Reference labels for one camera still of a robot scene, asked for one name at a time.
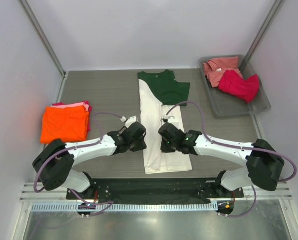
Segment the white green raglan t shirt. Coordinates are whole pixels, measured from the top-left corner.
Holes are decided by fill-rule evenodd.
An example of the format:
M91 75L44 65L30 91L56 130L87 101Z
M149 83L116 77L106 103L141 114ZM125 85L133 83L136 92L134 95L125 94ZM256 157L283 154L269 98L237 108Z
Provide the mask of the white green raglan t shirt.
M158 130L163 125L163 118L174 117L180 130L184 130L180 106L174 105L188 100L190 83L177 82L171 70L159 73L137 73L140 98L140 121L146 128L143 150L146 174L187 172L192 170L190 157L178 151L161 151L162 137Z

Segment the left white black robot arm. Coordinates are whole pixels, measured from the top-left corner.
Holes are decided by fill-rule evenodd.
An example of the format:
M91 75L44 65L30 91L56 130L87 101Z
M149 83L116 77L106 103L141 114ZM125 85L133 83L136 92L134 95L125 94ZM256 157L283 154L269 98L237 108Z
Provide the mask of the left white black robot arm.
M76 143L64 143L60 139L51 141L32 163L36 172L34 192L63 187L82 199L91 199L97 191L96 184L86 172L72 168L99 157L145 150L145 136L145 127L135 121L119 131L92 140Z

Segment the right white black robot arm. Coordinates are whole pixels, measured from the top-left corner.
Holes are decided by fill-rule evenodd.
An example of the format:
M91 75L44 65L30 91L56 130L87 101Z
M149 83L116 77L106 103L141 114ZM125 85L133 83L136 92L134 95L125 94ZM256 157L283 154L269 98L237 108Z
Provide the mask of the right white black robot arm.
M199 131L183 132L171 123L163 124L158 133L165 153L215 157L240 166L236 170L223 170L217 176L214 191L220 198L243 187L256 186L269 192L277 188L284 160L264 140L258 139L256 143L227 141Z

